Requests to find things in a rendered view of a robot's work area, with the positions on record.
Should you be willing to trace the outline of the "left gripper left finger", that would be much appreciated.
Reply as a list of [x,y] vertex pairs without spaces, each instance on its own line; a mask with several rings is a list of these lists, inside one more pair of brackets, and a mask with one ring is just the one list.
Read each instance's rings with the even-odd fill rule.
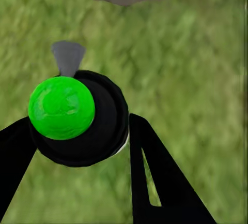
[[0,131],[0,222],[37,149],[29,117]]

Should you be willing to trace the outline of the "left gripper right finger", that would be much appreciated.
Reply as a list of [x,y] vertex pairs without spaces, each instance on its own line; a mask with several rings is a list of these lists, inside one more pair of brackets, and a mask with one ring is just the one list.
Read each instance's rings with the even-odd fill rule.
[[[129,115],[133,224],[216,224],[149,122]],[[142,148],[162,206],[150,204]]]

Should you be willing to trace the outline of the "pesticide atomizer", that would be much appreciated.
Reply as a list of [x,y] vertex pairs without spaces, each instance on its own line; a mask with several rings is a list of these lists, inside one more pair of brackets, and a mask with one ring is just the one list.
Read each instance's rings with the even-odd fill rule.
[[129,106],[107,76],[78,70],[87,52],[78,42],[54,42],[60,74],[45,80],[28,103],[30,134],[42,154],[67,167],[89,167],[128,142]]

